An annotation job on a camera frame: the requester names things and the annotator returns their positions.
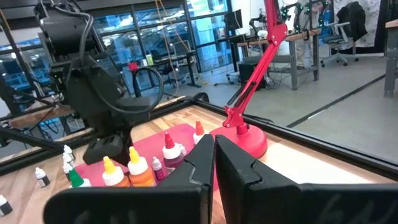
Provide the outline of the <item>large pink-red bottle orange-red cap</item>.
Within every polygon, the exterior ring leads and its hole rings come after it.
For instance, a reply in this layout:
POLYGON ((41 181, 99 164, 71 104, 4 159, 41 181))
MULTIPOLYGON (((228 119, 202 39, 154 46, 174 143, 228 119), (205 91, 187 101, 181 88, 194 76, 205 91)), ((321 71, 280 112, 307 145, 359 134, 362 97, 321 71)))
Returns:
POLYGON ((195 132, 193 133, 193 142, 196 145, 201 138, 205 135, 205 130, 199 120, 196 120, 195 132))

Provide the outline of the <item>wooden top desk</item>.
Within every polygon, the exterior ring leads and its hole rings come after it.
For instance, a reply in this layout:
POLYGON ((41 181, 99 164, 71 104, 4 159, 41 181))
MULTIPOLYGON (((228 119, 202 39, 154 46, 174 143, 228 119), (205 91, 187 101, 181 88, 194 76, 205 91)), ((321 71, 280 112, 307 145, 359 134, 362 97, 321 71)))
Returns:
POLYGON ((286 63, 289 64, 288 69, 279 70, 269 70, 274 73, 289 73, 291 78, 292 90, 297 90, 299 87, 298 77, 301 75, 313 73, 313 80, 317 81, 319 79, 319 34, 321 29, 305 30, 300 34, 288 35, 284 41, 289 43, 289 54, 286 55, 275 55, 271 60, 271 63, 286 63), (305 52, 297 55, 296 42, 298 40, 308 41, 312 44, 307 50, 310 51, 310 66, 303 70, 297 70, 297 59, 305 58, 305 52))

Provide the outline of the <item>large orange bottle yellow cap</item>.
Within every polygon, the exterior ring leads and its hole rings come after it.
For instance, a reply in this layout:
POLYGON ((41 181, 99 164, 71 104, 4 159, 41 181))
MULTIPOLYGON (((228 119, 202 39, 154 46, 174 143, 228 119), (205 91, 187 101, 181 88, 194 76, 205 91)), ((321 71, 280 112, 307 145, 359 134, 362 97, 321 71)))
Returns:
POLYGON ((129 180, 133 187, 154 187, 155 177, 152 168, 148 165, 145 157, 139 155, 133 146, 129 148, 130 161, 129 180))

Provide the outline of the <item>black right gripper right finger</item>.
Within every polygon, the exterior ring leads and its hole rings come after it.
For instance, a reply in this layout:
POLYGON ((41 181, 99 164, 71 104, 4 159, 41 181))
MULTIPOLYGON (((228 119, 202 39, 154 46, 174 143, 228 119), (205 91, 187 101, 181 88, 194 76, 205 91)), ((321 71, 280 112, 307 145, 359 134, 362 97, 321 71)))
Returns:
POLYGON ((298 184, 216 136, 215 166, 227 224, 293 224, 298 184))

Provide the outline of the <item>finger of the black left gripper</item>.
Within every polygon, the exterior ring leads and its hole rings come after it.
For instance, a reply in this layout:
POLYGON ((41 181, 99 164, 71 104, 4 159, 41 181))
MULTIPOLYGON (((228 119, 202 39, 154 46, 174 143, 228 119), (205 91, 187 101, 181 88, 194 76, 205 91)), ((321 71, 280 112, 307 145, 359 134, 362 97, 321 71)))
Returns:
POLYGON ((122 151, 120 153, 120 160, 119 163, 127 166, 130 158, 129 158, 129 147, 132 146, 132 140, 131 140, 131 130, 130 129, 123 129, 121 131, 121 137, 122 137, 122 151))
POLYGON ((102 161, 105 156, 124 164, 123 140, 120 136, 112 135, 89 143, 83 160, 85 164, 95 164, 102 161))

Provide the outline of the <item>pink translucent plastic bin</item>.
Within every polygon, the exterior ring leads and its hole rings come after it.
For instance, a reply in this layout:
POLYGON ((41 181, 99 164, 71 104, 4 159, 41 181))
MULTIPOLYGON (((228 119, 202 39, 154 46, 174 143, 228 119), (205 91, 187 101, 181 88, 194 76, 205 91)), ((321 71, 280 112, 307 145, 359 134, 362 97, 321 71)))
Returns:
MULTIPOLYGON (((162 149, 165 146, 165 133, 170 134, 175 144, 182 144, 187 154, 194 148, 193 135, 196 133, 196 129, 189 124, 178 124, 165 131, 141 139, 134 143, 134 147, 140 156, 146 158, 149 167, 152 167, 152 158, 158 158, 166 173, 164 155, 162 153, 162 149)), ((75 170, 82 179, 88 179, 93 187, 107 187, 103 180, 103 173, 105 172, 103 159, 92 165, 78 165, 75 170)))

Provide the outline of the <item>black desk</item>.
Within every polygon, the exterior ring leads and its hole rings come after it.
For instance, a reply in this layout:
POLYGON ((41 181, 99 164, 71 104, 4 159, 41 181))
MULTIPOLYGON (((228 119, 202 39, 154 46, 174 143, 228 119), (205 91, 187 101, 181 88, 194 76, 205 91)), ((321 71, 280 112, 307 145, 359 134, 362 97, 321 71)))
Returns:
POLYGON ((162 83, 164 85, 170 84, 173 86, 179 83, 184 83, 185 77, 178 78, 177 76, 175 76, 174 78, 172 78, 170 74, 171 73, 177 74, 179 67, 188 67, 188 74, 190 79, 190 83, 188 83, 188 85, 201 88, 201 85, 197 85, 195 83, 195 77, 193 72, 193 64, 194 64, 193 59, 195 59, 195 51, 187 52, 186 54, 183 55, 171 56, 170 58, 162 58, 160 60, 154 60, 153 64, 151 65, 149 64, 144 65, 144 62, 131 61, 128 63, 121 64, 120 67, 121 68, 127 67, 127 69, 131 72, 132 75, 135 75, 140 68, 144 67, 153 68, 155 71, 157 71, 160 74, 162 78, 162 83))

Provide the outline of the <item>large green bottle green cap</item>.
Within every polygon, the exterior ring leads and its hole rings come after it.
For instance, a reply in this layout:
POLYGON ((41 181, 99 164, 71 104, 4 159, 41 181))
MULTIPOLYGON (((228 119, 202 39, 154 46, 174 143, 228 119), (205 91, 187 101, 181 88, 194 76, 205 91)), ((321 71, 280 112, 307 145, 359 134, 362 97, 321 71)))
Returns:
POLYGON ((91 182, 89 179, 84 179, 80 176, 80 174, 75 170, 72 169, 69 172, 70 177, 70 188, 77 188, 77 187, 91 187, 91 182))

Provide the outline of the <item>large maroon bottle red cap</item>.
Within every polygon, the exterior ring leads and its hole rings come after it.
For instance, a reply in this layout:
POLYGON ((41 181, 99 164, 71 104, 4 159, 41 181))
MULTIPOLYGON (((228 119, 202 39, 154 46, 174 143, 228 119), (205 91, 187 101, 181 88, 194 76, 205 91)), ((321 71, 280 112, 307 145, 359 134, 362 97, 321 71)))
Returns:
POLYGON ((183 162, 185 156, 181 153, 179 143, 174 142, 169 133, 165 133, 165 146, 162 149, 163 162, 168 174, 171 174, 183 162))

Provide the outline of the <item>black computer tower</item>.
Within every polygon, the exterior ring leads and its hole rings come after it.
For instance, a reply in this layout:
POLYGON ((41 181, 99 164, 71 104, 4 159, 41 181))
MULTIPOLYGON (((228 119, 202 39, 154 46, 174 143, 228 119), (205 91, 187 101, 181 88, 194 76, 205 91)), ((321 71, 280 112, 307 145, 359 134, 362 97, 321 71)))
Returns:
MULTIPOLYGON (((252 73, 254 72, 256 66, 257 66, 256 62, 244 62, 244 63, 239 64, 238 67, 239 67, 239 76, 240 76, 241 86, 245 86, 246 82, 249 80, 252 73)), ((266 87, 266 81, 263 76, 256 91, 263 89, 265 87, 266 87)))

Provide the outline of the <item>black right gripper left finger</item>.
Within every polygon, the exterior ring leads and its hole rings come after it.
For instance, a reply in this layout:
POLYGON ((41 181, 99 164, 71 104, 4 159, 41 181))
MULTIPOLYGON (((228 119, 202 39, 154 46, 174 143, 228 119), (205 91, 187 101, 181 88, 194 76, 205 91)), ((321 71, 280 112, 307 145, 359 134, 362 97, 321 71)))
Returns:
POLYGON ((213 203, 214 139, 206 134, 158 188, 157 224, 210 224, 213 203))

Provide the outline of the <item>person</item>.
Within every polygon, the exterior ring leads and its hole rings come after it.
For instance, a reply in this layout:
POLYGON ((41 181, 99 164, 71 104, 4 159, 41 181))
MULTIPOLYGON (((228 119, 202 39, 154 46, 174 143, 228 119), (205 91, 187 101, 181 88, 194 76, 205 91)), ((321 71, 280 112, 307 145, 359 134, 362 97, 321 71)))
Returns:
MULTIPOLYGON (((308 9, 305 7, 308 2, 309 0, 297 0, 298 6, 295 8, 294 29, 310 29, 310 21, 313 19, 313 16, 310 15, 308 9)), ((306 45, 308 45, 307 40, 299 39, 295 41, 297 69, 305 68, 306 45)))

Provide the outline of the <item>office chair with black jacket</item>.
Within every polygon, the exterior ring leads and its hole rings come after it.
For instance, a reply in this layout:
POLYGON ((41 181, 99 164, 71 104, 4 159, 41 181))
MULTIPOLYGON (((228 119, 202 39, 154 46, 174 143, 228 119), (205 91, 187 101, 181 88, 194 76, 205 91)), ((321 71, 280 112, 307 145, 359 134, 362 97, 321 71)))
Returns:
POLYGON ((330 55, 320 60, 321 67, 325 66, 325 60, 335 59, 337 62, 343 62, 343 66, 348 65, 348 61, 341 55, 344 47, 352 47, 354 61, 359 60, 356 57, 356 41, 365 36, 366 13, 358 1, 353 1, 343 6, 336 14, 337 21, 328 24, 332 30, 332 35, 322 38, 324 44, 329 45, 336 50, 336 54, 330 55))

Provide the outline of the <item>black metal table frame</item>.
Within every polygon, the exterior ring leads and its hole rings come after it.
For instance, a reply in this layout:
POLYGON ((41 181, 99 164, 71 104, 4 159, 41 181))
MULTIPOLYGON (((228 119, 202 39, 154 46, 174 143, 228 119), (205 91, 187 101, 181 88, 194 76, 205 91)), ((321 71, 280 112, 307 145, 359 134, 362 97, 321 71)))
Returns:
MULTIPOLYGON (((224 109, 220 106, 216 106, 208 102, 208 95, 206 93, 199 93, 193 97, 181 96, 180 98, 176 98, 175 101, 166 102, 164 106, 157 106, 154 112, 151 113, 149 120, 155 120, 189 106, 201 107, 204 110, 218 113, 220 115, 226 114, 224 109)), ((389 179, 398 180, 398 163, 390 162, 386 159, 366 154, 365 152, 354 151, 347 147, 339 146, 337 144, 294 131, 291 128, 267 122, 264 118, 248 114, 245 114, 243 118, 246 123, 255 125, 269 134, 306 146, 320 153, 327 154, 331 157, 348 162, 354 166, 366 169, 389 179)), ((38 147, 38 150, 0 162, 0 176, 25 168, 29 165, 33 165, 37 162, 42 162, 51 157, 55 157, 61 154, 64 144, 68 144, 72 148, 76 148, 84 146, 99 138, 98 134, 95 133, 94 130, 86 128, 82 131, 76 132, 74 136, 67 136, 64 141, 48 141, 2 127, 0 127, 0 137, 13 139, 38 147)))

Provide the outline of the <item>red desk lamp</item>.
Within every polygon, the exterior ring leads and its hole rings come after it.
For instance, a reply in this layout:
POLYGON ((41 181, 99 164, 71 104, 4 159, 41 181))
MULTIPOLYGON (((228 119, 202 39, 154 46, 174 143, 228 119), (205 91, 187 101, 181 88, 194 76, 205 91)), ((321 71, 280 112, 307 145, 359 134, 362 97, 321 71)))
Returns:
POLYGON ((227 118, 223 126, 211 132, 212 135, 227 137, 255 158, 260 158, 266 153, 267 138, 263 130, 244 122, 244 111, 287 35, 287 25, 281 19, 278 0, 264 2, 268 46, 248 81, 224 106, 227 118))

